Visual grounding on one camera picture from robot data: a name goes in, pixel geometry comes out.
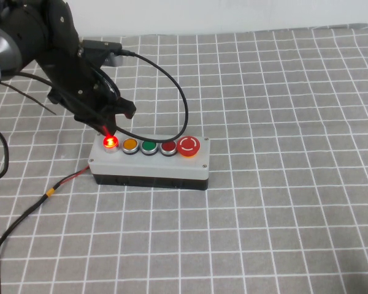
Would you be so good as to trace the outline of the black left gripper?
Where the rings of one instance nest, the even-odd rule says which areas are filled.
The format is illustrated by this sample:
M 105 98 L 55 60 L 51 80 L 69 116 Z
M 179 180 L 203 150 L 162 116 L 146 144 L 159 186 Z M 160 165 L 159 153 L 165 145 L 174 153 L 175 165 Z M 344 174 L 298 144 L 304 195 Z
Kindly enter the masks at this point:
M 132 119 L 136 106 L 101 69 L 120 52 L 119 43 L 80 40 L 69 4 L 44 4 L 50 44 L 42 54 L 42 70 L 54 87 L 48 97 L 69 110 L 74 119 L 102 135 L 114 135 L 116 115 Z

